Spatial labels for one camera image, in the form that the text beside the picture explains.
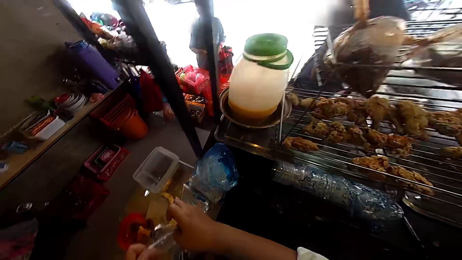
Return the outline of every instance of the white plastic jar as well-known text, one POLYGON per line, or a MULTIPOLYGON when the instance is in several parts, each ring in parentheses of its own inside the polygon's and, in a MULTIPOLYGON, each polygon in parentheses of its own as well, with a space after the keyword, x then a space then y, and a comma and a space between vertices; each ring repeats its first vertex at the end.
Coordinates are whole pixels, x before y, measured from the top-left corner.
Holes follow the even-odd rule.
POLYGON ((228 103, 233 117, 249 124, 268 118, 282 100, 292 62, 286 37, 264 33, 248 38, 243 58, 230 77, 228 103))

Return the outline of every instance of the shelf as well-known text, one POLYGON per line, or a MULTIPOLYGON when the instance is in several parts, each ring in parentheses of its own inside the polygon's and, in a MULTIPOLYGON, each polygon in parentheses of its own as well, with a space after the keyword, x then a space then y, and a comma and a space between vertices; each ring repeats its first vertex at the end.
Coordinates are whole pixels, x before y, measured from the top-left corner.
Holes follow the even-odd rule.
POLYGON ((21 155, 11 155, 6 159, 6 163, 9 168, 6 172, 0 173, 0 191, 3 190, 10 181, 14 179, 18 174, 25 170, 31 165, 38 157, 40 157, 45 151, 48 150, 56 141, 58 141, 64 134, 66 134, 73 126, 80 122, 88 113, 90 113, 98 104, 105 100, 112 92, 108 92, 104 99, 85 104, 80 110, 74 114, 74 118, 67 121, 66 124, 61 127, 56 133, 50 138, 40 144, 40 146, 29 149, 21 155))

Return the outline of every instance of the fried chicken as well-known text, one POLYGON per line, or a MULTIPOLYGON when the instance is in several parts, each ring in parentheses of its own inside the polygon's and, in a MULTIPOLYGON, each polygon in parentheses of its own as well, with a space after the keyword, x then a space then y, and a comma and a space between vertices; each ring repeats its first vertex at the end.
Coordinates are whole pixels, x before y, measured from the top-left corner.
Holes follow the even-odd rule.
POLYGON ((365 101, 366 111, 372 119, 372 129, 377 130, 381 121, 390 111, 390 103, 388 99, 380 97, 371 97, 365 101))
POLYGON ((385 156, 356 157, 352 161, 354 164, 384 173, 387 172, 386 169, 390 166, 388 158, 385 156))
POLYGON ((388 99, 380 97, 371 97, 365 102, 366 112, 372 119, 372 129, 377 130, 381 121, 389 120, 396 127, 396 130, 401 133, 403 128, 396 117, 396 110, 390 107, 388 99))
POLYGON ((359 120, 360 114, 358 115, 355 111, 358 105, 360 104, 359 100, 340 97, 340 98, 335 98, 334 103, 336 104, 343 103, 347 105, 348 113, 346 117, 348 121, 356 122, 359 120))
POLYGON ((350 139, 348 140, 349 143, 354 145, 364 145, 367 143, 366 138, 363 136, 363 131, 357 126, 350 126, 347 128, 348 135, 350 139))
MULTIPOLYGON (((353 158, 352 161, 354 164, 384 173, 387 172, 386 169, 389 167, 388 158, 385 156, 357 157, 353 158)), ((373 171, 361 170, 361 172, 369 175, 373 180, 385 181, 386 178, 385 175, 373 171)))
POLYGON ((303 139, 301 137, 286 137, 282 145, 287 148, 295 148, 299 149, 302 152, 308 151, 317 151, 319 147, 317 144, 313 143, 312 141, 303 139))
POLYGON ((387 147, 393 148, 391 152, 394 155, 406 156, 412 148, 412 138, 394 134, 388 135, 387 147))
POLYGON ((335 99, 320 97, 313 111, 313 116, 317 119, 328 119, 348 115, 351 111, 349 105, 341 102, 334 102, 335 99))
POLYGON ((302 129, 302 132, 310 133, 313 135, 326 136, 329 134, 329 128, 325 123, 312 122, 302 129))
MULTIPOLYGON (((406 170, 401 166, 389 165, 388 158, 384 156, 357 157, 353 158, 352 161, 354 164, 358 164, 369 169, 373 169, 376 171, 388 173, 394 176, 433 186, 431 182, 429 182, 425 177, 423 177, 419 173, 406 170)), ((369 174, 373 180, 385 181, 385 175, 375 172, 368 172, 367 174, 369 174)), ((398 182, 403 187, 410 188, 423 194, 433 195, 433 190, 429 187, 417 185, 404 180, 398 180, 398 182)))
POLYGON ((412 138, 395 134, 383 134, 377 130, 364 128, 364 137, 370 146, 366 150, 390 149, 391 154, 405 157, 412 148, 412 138))
POLYGON ((297 94, 295 93, 289 93, 287 95, 287 98, 290 100, 293 106, 298 106, 300 105, 300 98, 298 98, 297 94))
POLYGON ((430 126, 438 133, 446 136, 455 136, 462 144, 462 110, 431 112, 428 115, 430 126))
POLYGON ((367 142, 371 144, 371 148, 377 149, 387 146, 388 135, 370 128, 364 128, 364 130, 364 137, 366 138, 367 142))
MULTIPOLYGON (((423 183, 423 184, 427 184, 429 186, 433 186, 433 184, 431 182, 429 182, 425 177, 423 177, 419 173, 406 170, 405 168, 403 168, 401 166, 389 167, 387 169, 387 172, 389 174, 394 175, 394 176, 398 176, 398 177, 401 177, 401 178, 405 178, 405 179, 408 179, 408 180, 413 180, 413 181, 416 181, 416 182, 419 182, 419 183, 423 183)), ((429 188, 429 187, 417 185, 417 184, 414 184, 414 183, 411 183, 411 182, 407 182, 405 180, 398 180, 398 182, 403 187, 410 188, 411 190, 415 190, 417 192, 427 194, 427 195, 433 195, 434 194, 433 190, 431 188, 429 188)))
POLYGON ((462 158, 462 147, 449 146, 441 148, 441 154, 447 157, 462 158))
POLYGON ((312 108, 315 104, 315 98, 307 98, 300 101, 300 105, 308 108, 312 108))
POLYGON ((328 128, 330 131, 326 139, 328 142, 340 143, 350 138, 345 126, 343 126, 340 122, 331 122, 329 123, 328 128))
POLYGON ((412 137, 428 140, 425 131, 428 127, 427 112, 411 101, 400 101, 396 105, 397 114, 405 124, 404 131, 412 137))

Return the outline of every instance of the orange bucket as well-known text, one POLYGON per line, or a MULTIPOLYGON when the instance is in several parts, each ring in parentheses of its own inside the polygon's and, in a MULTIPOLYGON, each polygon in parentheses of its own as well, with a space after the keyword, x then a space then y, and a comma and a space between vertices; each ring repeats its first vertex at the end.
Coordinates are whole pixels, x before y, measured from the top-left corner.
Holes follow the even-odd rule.
POLYGON ((125 120, 118 130, 128 139, 139 140, 147 136, 148 128, 143 119, 138 115, 136 109, 130 109, 130 116, 125 120))

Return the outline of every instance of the person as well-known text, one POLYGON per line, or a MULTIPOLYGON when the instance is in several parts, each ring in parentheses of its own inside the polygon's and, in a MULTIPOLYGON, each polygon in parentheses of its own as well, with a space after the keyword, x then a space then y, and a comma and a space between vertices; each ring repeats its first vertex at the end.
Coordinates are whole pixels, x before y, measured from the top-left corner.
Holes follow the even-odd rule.
MULTIPOLYGON (((210 252, 249 260, 327 260, 305 248, 294 251, 274 241, 216 222, 201 208, 178 198, 169 205, 167 217, 178 223, 173 232, 175 241, 192 252, 210 252)), ((127 251, 127 260, 156 260, 161 255, 159 249, 133 244, 127 251)))
MULTIPOLYGON (((196 54, 197 66, 201 69, 208 70, 207 60, 207 44, 206 44, 206 21, 204 19, 204 11, 202 7, 196 3, 196 10, 199 14, 199 19, 193 24, 191 31, 191 41, 189 42, 189 48, 196 54)), ((213 17, 212 20, 212 32, 213 42, 218 47, 216 53, 219 52, 221 46, 225 42, 225 32, 221 25, 220 19, 213 17)))

